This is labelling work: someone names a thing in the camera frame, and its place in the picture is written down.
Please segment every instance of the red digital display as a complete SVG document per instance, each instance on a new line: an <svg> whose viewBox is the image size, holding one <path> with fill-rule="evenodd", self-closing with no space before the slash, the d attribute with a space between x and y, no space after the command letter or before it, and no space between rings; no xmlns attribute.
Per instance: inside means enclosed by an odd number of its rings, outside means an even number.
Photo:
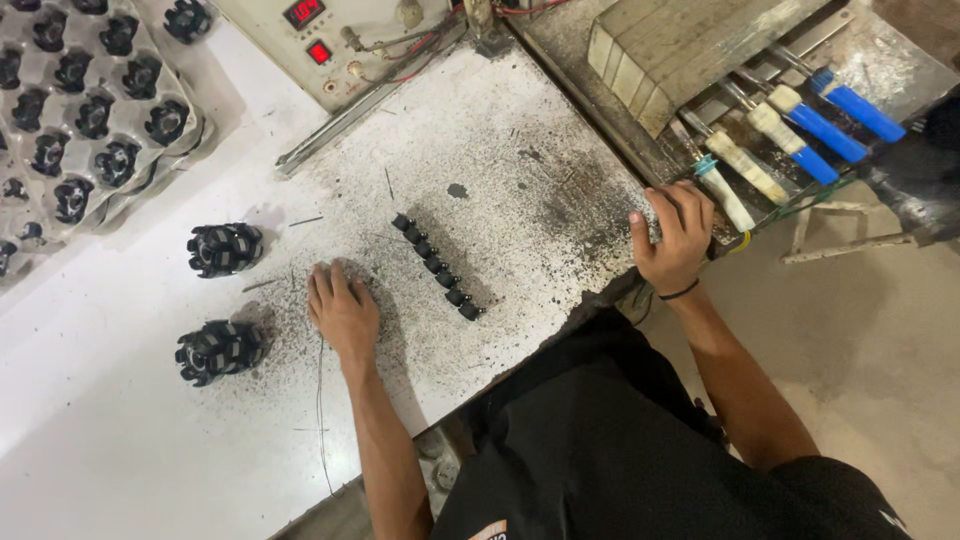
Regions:
<svg viewBox="0 0 960 540"><path fill-rule="evenodd" d="M319 41L310 45L310 48L307 49L306 52L316 63L324 63L330 58L330 51L326 50L326 47Z"/></svg>
<svg viewBox="0 0 960 540"><path fill-rule="evenodd" d="M294 25L298 31L306 28L314 18L326 9L320 0L299 0L283 13L283 16Z"/></svg>

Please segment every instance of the workstation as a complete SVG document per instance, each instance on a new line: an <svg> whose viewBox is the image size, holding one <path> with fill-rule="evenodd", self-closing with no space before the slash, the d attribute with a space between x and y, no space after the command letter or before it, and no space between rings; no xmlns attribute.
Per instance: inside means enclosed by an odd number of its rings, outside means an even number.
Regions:
<svg viewBox="0 0 960 540"><path fill-rule="evenodd" d="M79 33L78 3L42 9L68 12ZM17 4L4 6L5 39L33 21L10 16L33 13ZM735 257L810 197L866 178L858 164L960 83L855 1L650 11L663 4L221 0L180 38L164 30L170 6L88 15L138 18L134 56L164 67L146 109L121 97L130 85L99 85L124 106L109 129L144 149L119 186L96 181L112 139L85 136L79 102L54 86L35 133L81 145L64 145L60 174L29 168L38 136L14 126L20 88L4 86L4 174L33 182L23 204L5 191L0 213L15 247L0 281L5 535L271 537L360 475L338 358L304 312L313 263L338 258L370 282L377 367L417 435L578 313L647 297L628 229L631 211L656 223L645 186L700 178L723 210L710 256ZM68 48L106 47L70 32ZM19 78L46 88L28 37L14 48L37 78ZM112 56L93 60L89 84L127 65ZM131 119L172 96L190 112L164 145ZM58 182L78 178L94 182L61 196ZM195 228L237 223L259 233L254 264L199 279L215 264ZM213 320L254 325L257 356L239 373L183 375L178 338Z"/></svg>

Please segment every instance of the white workbench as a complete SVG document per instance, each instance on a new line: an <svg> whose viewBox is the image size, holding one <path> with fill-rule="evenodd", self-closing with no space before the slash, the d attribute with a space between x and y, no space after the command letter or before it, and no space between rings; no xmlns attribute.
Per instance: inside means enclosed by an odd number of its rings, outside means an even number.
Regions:
<svg viewBox="0 0 960 540"><path fill-rule="evenodd" d="M303 312L315 260L373 277L378 365L411 433L631 265L638 184L522 52L441 57L290 179L273 163L325 122L319 106L224 24L180 68L222 129L213 153L0 298L2 538L260 540L326 497L326 475L333 489L356 477L337 357ZM390 227L397 211L432 233L483 319L446 303ZM271 232L263 262L195 277L190 229L241 220ZM263 364L181 380L177 337L238 313L273 329Z"/></svg>

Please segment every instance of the control panel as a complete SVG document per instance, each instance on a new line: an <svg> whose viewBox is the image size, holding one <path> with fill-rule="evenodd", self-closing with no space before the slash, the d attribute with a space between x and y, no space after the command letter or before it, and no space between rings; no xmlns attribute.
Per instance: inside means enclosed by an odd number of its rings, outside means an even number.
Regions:
<svg viewBox="0 0 960 540"><path fill-rule="evenodd" d="M383 50L377 43L425 32L449 12L448 0L213 0L320 105L336 113L393 67L391 58L417 41ZM349 27L372 52L358 52L342 33Z"/></svg>

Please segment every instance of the red wire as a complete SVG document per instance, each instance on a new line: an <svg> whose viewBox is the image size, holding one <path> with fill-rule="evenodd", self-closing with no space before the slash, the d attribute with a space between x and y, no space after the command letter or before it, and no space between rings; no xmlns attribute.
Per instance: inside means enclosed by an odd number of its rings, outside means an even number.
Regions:
<svg viewBox="0 0 960 540"><path fill-rule="evenodd" d="M430 39L431 37L433 37L433 36L435 36L435 35L436 35L436 34L434 34L433 32L431 32L430 34L427 34L426 36L424 36L423 39L421 39L420 41L418 41L416 45L414 45L413 47L410 47L410 50L409 50L409 51L407 51L407 52L405 52L405 53L403 53L402 55L397 56L397 57L391 57L391 56L383 57L383 60L394 61L394 60L402 60L402 59L405 59L405 58L407 58L408 56L414 54L414 52L415 52L417 49L421 48L421 47L423 46L423 44L426 43L426 41L427 41L428 39Z"/></svg>
<svg viewBox="0 0 960 540"><path fill-rule="evenodd" d="M437 58L437 55L440 53L440 42L441 42L443 39L444 39L444 35L440 35L440 37L437 38L437 40L434 42L434 52L433 52L433 54L430 55L430 58L426 59L426 61L423 63L423 65L421 65L420 67L417 68L417 71L414 71L414 72L411 73L410 75L407 75L406 77L403 77L403 78L401 78L401 79L396 79L396 80L393 80L393 81L387 81L385 84L386 84L386 85L399 85L400 83L406 83L407 81L409 81L409 80L413 79L414 77L418 76L418 75L420 74L420 72L423 71L424 67L426 67L430 62L432 62L433 59Z"/></svg>

